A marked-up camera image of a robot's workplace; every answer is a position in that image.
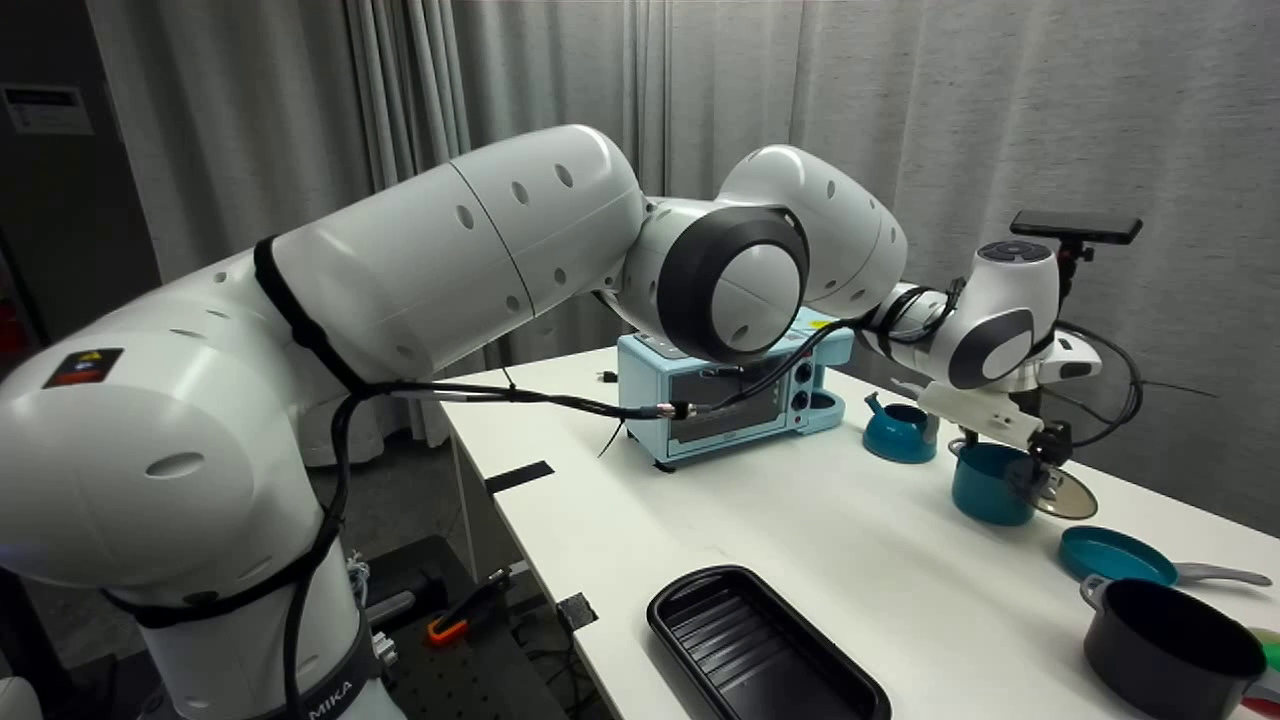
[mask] table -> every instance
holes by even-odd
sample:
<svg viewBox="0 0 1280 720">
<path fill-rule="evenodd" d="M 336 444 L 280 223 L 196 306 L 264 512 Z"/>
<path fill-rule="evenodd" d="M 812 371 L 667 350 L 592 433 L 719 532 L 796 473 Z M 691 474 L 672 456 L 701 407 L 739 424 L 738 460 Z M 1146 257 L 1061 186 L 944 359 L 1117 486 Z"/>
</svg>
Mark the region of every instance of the table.
<svg viewBox="0 0 1280 720">
<path fill-rule="evenodd" d="M 521 389 L 616 399 L 611 348 L 511 367 Z M 658 672 L 650 601 L 710 564 L 746 564 L 869 667 L 900 720 L 918 715 L 1133 715 L 1083 662 L 1094 607 L 1056 567 L 1067 523 L 1038 515 L 988 526 L 953 506 L 953 456 L 886 465 L 861 446 L 873 383 L 827 371 L 844 429 L 771 439 L 658 473 L 611 420 L 566 407 L 451 405 L 447 420 L 479 474 L 537 460 L 552 474 L 495 495 L 555 601 L 586 593 L 595 623 L 576 633 L 630 720 L 684 715 Z M 1178 504 L 1109 473 L 1067 465 L 1097 495 L 1089 523 L 1124 526 L 1173 558 L 1216 558 L 1280 580 L 1280 541 Z M 1241 623 L 1280 627 L 1276 593 L 1195 586 Z"/>
</svg>

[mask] teal mug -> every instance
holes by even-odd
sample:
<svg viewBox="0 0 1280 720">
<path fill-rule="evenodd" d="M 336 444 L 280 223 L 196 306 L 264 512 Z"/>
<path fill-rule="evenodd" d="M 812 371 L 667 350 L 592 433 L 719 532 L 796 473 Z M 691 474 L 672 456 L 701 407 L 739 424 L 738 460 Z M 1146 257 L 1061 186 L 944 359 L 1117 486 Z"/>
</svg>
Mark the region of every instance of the teal mug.
<svg viewBox="0 0 1280 720">
<path fill-rule="evenodd" d="M 953 504 L 982 523 L 1030 523 L 1045 492 L 1045 468 L 1001 444 L 953 444 Z"/>
<path fill-rule="evenodd" d="M 930 465 L 936 456 L 936 415 L 911 405 L 879 405 L 869 394 L 873 424 L 865 429 L 865 446 L 894 465 Z"/>
</svg>

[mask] label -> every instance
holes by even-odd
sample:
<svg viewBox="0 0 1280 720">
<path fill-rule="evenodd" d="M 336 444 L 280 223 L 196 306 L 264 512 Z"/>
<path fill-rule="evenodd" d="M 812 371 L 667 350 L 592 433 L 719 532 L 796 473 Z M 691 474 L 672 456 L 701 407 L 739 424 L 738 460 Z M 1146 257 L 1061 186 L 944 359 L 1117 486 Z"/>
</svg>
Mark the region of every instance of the label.
<svg viewBox="0 0 1280 720">
<path fill-rule="evenodd" d="M 114 374 L 116 359 L 124 357 L 124 348 L 87 348 L 87 350 L 74 350 L 46 389 L 64 389 L 64 383 L 102 383 Z"/>
</svg>

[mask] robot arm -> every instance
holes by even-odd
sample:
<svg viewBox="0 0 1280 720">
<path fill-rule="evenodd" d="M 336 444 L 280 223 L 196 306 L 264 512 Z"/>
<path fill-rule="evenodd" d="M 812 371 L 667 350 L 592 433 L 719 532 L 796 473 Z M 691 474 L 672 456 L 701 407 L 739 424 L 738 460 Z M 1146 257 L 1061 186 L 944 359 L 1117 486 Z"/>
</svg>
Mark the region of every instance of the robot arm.
<svg viewBox="0 0 1280 720">
<path fill-rule="evenodd" d="M 800 302 L 850 317 L 933 374 L 923 405 L 953 420 L 1073 367 L 1056 363 L 1048 257 L 982 252 L 956 302 L 905 289 L 905 261 L 894 212 L 800 147 L 752 151 L 717 198 L 645 198 L 592 127 L 479 147 L 202 266 L 13 371 L 0 564 L 181 616 L 146 619 L 181 715 L 274 715 L 298 593 L 274 576 L 323 520 L 298 433 L 343 394 L 336 363 L 369 383 L 438 374 L 595 289 L 638 328 L 719 363 L 766 357 Z M 396 715 L 360 674 L 369 637 L 339 548 L 300 586 L 304 709 Z"/>
</svg>

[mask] black cable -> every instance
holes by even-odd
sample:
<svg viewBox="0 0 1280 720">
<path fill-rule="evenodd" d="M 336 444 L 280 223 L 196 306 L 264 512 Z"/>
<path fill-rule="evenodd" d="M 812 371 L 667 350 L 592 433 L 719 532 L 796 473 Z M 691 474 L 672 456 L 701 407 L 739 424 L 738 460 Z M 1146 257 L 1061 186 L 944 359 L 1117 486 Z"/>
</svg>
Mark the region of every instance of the black cable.
<svg viewBox="0 0 1280 720">
<path fill-rule="evenodd" d="M 923 295 L 930 289 L 923 284 L 918 284 L 918 289 L 909 289 L 909 290 L 900 290 L 886 310 L 879 310 L 879 318 L 873 323 L 873 336 L 878 336 L 878 342 L 879 342 L 879 350 L 894 359 L 894 332 L 896 332 L 896 323 L 909 317 L 909 306 L 918 306 L 918 300 Z"/>
<path fill-rule="evenodd" d="M 561 405 L 576 407 L 589 415 L 611 415 L 611 420 L 663 420 L 681 415 L 675 405 L 650 405 L 650 407 L 621 407 L 621 405 L 600 405 L 589 394 L 561 394 L 561 392 L 529 392 L 529 389 L 494 389 L 494 383 L 371 383 L 376 394 L 396 394 L 396 392 L 432 392 L 446 405 Z"/>
<path fill-rule="evenodd" d="M 1164 389 L 1164 392 L 1183 392 L 1183 394 L 1212 399 L 1212 392 L 1192 389 L 1192 383 L 1173 383 L 1173 380 L 1146 380 L 1146 389 Z"/>
<path fill-rule="evenodd" d="M 809 359 L 821 341 L 827 341 L 827 336 L 841 332 L 841 328 L 861 332 L 861 328 L 869 328 L 869 323 L 865 323 L 865 318 L 831 318 L 831 323 L 809 332 L 800 348 L 792 348 L 790 357 L 771 359 L 768 371 L 759 371 L 750 389 L 734 392 L 734 394 L 719 399 L 719 405 L 698 407 L 698 413 L 719 413 L 719 407 L 730 407 L 730 405 L 739 405 L 739 399 L 752 399 L 752 394 L 768 392 L 768 389 L 771 389 L 777 380 L 783 380 L 800 359 Z"/>
<path fill-rule="evenodd" d="M 616 420 L 616 429 L 610 433 L 600 456 L 610 456 L 610 446 L 623 436 L 623 424 L 630 424 L 630 420 Z"/>
<path fill-rule="evenodd" d="M 953 300 L 944 302 L 944 310 L 942 317 L 933 317 L 918 336 L 894 336 L 894 328 L 887 328 L 887 342 L 930 342 L 933 336 L 936 336 L 936 328 L 944 323 L 953 317 Z"/>
<path fill-rule="evenodd" d="M 1083 413 L 1083 415 L 1094 415 L 1094 420 L 1099 420 L 1099 424 L 1117 424 L 1117 415 L 1106 415 L 1099 407 L 1094 407 L 1094 405 L 1083 405 L 1083 399 L 1075 399 L 1075 394 L 1066 394 L 1066 392 L 1051 392 L 1051 389 L 1045 389 L 1045 394 L 1051 394 L 1051 399 L 1061 399 L 1061 405 L 1073 405 L 1075 413 Z"/>
<path fill-rule="evenodd" d="M 1124 424 L 1133 424 L 1133 420 L 1146 413 L 1146 374 L 1142 374 L 1136 359 L 1133 359 L 1117 341 L 1109 341 L 1109 336 L 1099 336 L 1099 332 L 1094 332 L 1094 328 L 1083 328 L 1083 323 L 1067 323 L 1067 318 L 1061 318 L 1061 328 L 1066 328 L 1066 332 L 1079 332 L 1079 336 L 1106 342 L 1111 357 L 1120 357 L 1120 363 L 1124 363 L 1124 371 L 1127 371 L 1124 413 L 1120 413 L 1111 424 L 1106 424 L 1097 436 L 1075 439 L 1075 444 L 1073 444 L 1073 451 L 1075 451 L 1075 446 L 1089 446 L 1089 444 L 1109 439 L 1111 433 L 1120 433 Z"/>
<path fill-rule="evenodd" d="M 330 433 L 334 433 L 334 460 L 336 460 L 336 484 L 334 484 L 334 495 L 330 504 L 320 506 L 320 532 L 308 548 L 308 573 L 293 582 L 293 596 L 288 596 L 288 616 L 286 616 L 286 709 L 293 720 L 304 720 L 308 713 L 300 709 L 300 688 L 298 688 L 298 643 L 300 643 L 300 623 L 304 623 L 304 607 L 308 607 L 308 586 L 313 586 L 313 576 L 317 567 L 323 564 L 339 523 L 343 523 L 343 512 L 350 512 L 350 480 L 352 480 L 352 415 L 357 407 L 369 399 L 371 392 L 360 392 L 360 394 L 350 394 L 334 420 L 330 420 Z"/>
</svg>

